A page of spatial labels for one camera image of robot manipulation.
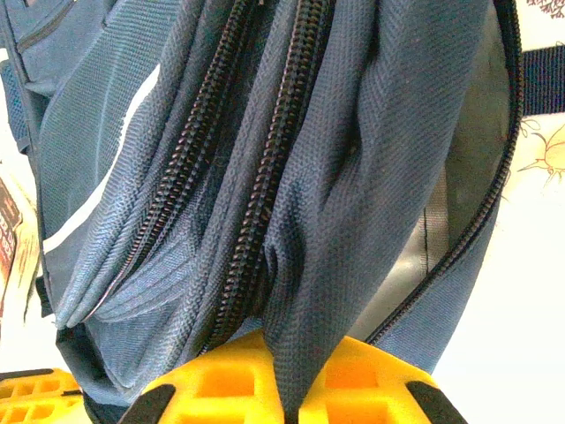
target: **backpack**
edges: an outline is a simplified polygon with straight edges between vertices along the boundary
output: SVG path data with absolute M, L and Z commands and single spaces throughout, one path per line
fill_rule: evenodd
M 87 408 L 116 422 L 257 328 L 289 421 L 348 333 L 433 370 L 516 144 L 513 0 L 0 10 L 38 291 Z

